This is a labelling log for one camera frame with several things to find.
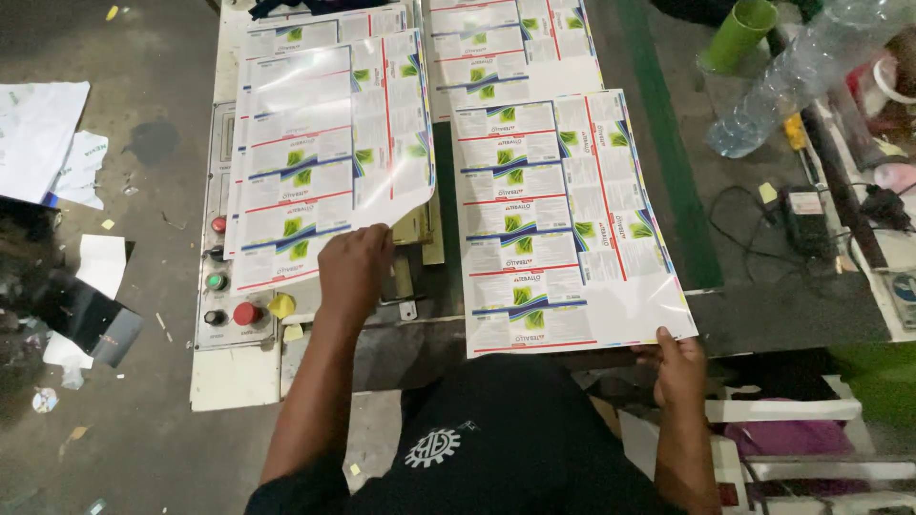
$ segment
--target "black t-shirt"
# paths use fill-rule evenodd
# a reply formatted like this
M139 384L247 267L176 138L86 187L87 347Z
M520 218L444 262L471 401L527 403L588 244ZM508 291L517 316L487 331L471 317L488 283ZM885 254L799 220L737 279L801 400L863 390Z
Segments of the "black t-shirt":
M258 488L245 513L680 513L542 356L470 360L414 411L391 469L352 496L329 454Z

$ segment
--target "green cup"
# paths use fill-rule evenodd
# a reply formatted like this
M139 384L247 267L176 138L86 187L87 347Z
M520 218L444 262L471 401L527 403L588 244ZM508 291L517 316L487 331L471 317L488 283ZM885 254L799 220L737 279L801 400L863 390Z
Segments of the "green cup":
M713 36L700 63L716 73L731 73L748 50L776 26L779 13L769 0L738 0Z

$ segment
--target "control panel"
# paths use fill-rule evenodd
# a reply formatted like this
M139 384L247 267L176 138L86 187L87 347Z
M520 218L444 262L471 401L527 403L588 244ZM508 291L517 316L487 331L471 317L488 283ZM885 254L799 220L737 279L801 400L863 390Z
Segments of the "control panel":
M235 102L216 104L210 139L210 164L204 196L201 277L197 293L194 349L211 350L277 342L277 319L267 311L273 291L230 297L232 260L224 258L229 203Z

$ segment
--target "green strip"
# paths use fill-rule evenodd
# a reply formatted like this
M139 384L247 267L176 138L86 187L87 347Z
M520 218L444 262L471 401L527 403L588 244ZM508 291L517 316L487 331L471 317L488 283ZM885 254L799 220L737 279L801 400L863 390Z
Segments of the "green strip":
M687 268L682 275L686 275L696 289L721 287L722 270L709 236L703 202L693 184L693 171L671 108L671 95L659 66L643 4L641 0L616 0L616 11L649 116L649 131L659 153L661 177L674 214L674 229L681 241L678 247Z
M452 126L449 122L432 124L432 145L436 148L436 187L439 188L439 212L442 218L442 252L452 285L455 314L464 312L461 273L461 237L458 235L458 195L455 192L455 167L452 149Z

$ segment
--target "red emergency stop button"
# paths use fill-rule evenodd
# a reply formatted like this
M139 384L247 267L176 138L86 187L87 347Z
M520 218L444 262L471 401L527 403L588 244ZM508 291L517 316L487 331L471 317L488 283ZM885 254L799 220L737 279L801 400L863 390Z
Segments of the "red emergency stop button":
M264 312L261 311L261 308L256 307L251 302L242 302L235 306L235 311L232 313L233 320L239 325L255 323L261 320L263 316Z
M213 221L210 222L210 227L218 235L225 233L226 232L226 217L217 216L216 218L213 218Z

